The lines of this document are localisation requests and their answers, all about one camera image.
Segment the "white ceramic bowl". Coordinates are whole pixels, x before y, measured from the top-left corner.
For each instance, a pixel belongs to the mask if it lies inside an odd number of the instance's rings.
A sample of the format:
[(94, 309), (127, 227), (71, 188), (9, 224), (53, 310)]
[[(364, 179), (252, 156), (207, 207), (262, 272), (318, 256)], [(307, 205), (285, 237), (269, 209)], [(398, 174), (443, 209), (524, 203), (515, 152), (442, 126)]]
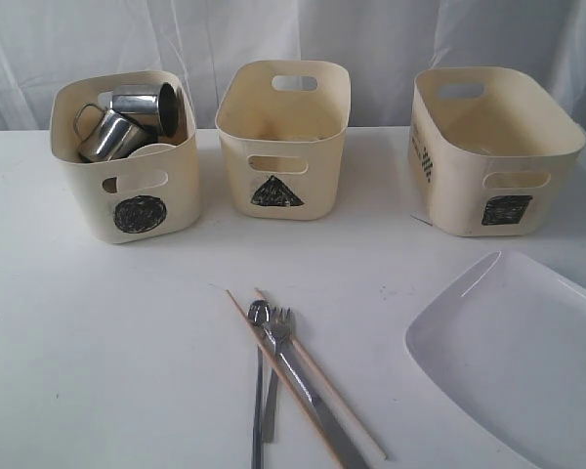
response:
[(143, 155), (156, 154), (156, 153), (172, 150), (175, 148), (176, 147), (174, 145), (166, 144), (166, 143), (149, 144), (149, 145), (145, 145), (143, 147), (140, 147), (140, 148), (134, 150), (133, 152), (131, 152), (128, 155), (128, 157), (131, 158), (131, 157), (137, 157), (137, 156), (143, 156)]

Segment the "steel mug with round handle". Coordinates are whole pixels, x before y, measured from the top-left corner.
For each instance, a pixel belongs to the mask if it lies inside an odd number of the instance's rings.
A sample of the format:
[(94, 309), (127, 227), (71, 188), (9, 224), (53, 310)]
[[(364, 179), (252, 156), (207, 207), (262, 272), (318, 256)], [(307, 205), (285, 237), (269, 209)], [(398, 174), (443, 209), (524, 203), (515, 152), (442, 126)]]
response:
[(159, 135), (172, 137), (178, 130), (179, 100), (169, 82), (121, 85), (111, 92), (110, 107)]

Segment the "steel mug with wire handle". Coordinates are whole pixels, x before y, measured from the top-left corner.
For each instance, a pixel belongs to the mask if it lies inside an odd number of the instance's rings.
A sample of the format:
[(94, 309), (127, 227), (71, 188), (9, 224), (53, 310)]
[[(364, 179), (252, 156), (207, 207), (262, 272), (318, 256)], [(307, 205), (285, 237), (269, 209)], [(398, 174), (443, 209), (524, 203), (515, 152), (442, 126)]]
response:
[[(78, 124), (87, 107), (94, 107), (102, 115), (90, 134), (82, 137)], [(150, 134), (140, 124), (110, 107), (100, 107), (95, 103), (85, 104), (78, 110), (72, 127), (80, 139), (77, 154), (85, 163), (125, 158), (150, 140)]]

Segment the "small steel spoon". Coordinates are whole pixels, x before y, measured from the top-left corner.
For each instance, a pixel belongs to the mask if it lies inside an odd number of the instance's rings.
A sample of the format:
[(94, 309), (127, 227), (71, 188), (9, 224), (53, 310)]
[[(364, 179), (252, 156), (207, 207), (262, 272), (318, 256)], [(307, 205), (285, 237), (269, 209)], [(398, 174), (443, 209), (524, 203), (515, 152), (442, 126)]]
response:
[[(262, 325), (268, 320), (270, 307), (266, 300), (259, 299), (251, 303), (247, 317), (253, 327), (262, 331)], [(262, 408), (263, 408), (263, 353), (261, 347), (257, 347), (257, 377), (255, 386), (255, 408), (253, 417), (253, 435), (252, 435), (252, 459), (251, 467), (261, 469), (263, 467), (263, 450), (262, 450)]]

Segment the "small steel fork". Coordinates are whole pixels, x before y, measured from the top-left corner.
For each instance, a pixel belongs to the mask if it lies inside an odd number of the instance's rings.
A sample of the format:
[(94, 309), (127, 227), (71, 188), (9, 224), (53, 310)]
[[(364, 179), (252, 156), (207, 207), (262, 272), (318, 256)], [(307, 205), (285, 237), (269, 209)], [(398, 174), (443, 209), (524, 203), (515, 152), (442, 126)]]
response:
[[(290, 308), (284, 309), (280, 307), (272, 314), (272, 319), (275, 323), (291, 325), (292, 311)], [(274, 439), (274, 423), (276, 414), (276, 401), (279, 377), (275, 370), (271, 371), (268, 394), (265, 404), (265, 410), (262, 422), (262, 442), (270, 444)]]

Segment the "cream bin with triangle mark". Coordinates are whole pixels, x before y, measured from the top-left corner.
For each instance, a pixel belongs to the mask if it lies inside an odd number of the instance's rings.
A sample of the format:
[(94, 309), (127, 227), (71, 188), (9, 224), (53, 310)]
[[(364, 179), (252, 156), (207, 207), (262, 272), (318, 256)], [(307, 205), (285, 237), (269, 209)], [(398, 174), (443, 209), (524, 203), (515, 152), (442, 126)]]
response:
[(351, 78), (325, 61), (242, 66), (215, 124), (235, 208), (309, 221), (334, 207), (351, 111)]

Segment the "cream bin with circle mark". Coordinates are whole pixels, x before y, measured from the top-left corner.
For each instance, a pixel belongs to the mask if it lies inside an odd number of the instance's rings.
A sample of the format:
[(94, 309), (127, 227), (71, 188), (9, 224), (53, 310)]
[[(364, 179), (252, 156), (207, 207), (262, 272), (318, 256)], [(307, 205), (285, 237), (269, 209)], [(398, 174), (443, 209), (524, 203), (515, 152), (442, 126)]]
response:
[[(160, 141), (161, 151), (107, 162), (85, 163), (73, 129), (77, 111), (120, 85), (169, 83), (179, 102), (179, 129)], [(177, 232), (201, 212), (195, 120), (187, 92), (173, 73), (144, 70), (72, 82), (57, 93), (50, 120), (50, 147), (93, 235), (125, 243)]]

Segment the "white backdrop curtain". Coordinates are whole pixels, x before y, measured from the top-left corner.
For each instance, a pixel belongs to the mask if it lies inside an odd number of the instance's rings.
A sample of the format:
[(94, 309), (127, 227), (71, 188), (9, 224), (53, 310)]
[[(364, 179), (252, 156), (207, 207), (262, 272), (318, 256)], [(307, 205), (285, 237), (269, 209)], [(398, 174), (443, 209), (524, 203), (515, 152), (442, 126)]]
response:
[(210, 127), (234, 73), (323, 60), (354, 126), (403, 125), (417, 73), (496, 65), (536, 79), (586, 130), (586, 1), (0, 1), (0, 130), (48, 126), (65, 84), (175, 73)]

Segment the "cream bin with square mark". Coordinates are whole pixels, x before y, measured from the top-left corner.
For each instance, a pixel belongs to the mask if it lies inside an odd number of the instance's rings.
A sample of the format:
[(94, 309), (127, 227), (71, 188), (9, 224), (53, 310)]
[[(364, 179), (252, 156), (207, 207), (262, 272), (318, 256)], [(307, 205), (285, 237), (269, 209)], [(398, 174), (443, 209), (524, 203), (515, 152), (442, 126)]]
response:
[(498, 66), (419, 73), (409, 139), (429, 219), (457, 236), (538, 230), (586, 143), (536, 80)]

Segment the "steel table knife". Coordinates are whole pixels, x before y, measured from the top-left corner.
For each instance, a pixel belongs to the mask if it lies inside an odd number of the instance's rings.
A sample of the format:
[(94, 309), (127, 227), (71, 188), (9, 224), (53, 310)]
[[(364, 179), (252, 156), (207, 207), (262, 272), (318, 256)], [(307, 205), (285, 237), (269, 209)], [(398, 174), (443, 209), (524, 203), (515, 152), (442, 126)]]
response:
[(330, 448), (335, 451), (342, 466), (344, 468), (369, 468), (362, 453), (343, 429), (296, 357), (290, 340), (290, 327), (283, 323), (268, 321), (264, 324), (264, 329), (274, 344), (276, 355), (281, 358), (309, 403), (314, 421), (321, 430), (321, 435), (326, 438)]

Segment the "white rectangular plate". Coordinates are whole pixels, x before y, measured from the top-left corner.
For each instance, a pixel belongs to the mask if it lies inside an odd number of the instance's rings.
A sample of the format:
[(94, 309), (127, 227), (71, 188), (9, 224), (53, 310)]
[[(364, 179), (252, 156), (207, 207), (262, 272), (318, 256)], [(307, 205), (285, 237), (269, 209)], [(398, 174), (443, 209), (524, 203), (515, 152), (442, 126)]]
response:
[(517, 251), (456, 278), (405, 332), (463, 412), (539, 468), (586, 468), (586, 289)]

